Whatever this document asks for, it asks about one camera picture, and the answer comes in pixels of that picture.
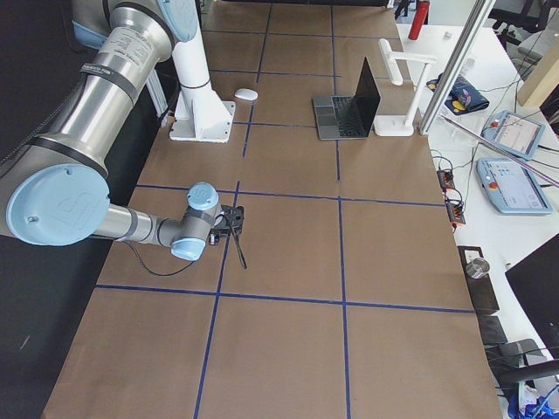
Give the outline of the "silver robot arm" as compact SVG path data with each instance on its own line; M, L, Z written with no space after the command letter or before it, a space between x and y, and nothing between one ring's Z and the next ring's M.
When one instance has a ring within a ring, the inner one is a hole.
M112 204L105 160L155 66L172 60L179 94L171 138L225 143L235 105L213 90L192 1L74 2L79 41L97 51L54 120L26 139L1 173L1 232L64 246L90 236L168 247L198 260L222 208L206 182L192 186L181 220Z

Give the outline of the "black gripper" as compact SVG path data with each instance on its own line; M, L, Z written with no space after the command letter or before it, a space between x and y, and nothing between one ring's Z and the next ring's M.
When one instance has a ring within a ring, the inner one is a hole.
M211 246L218 245L219 241L223 237L228 237L229 235L230 235L230 229L228 227L213 228L210 230L210 234L208 236L208 244Z

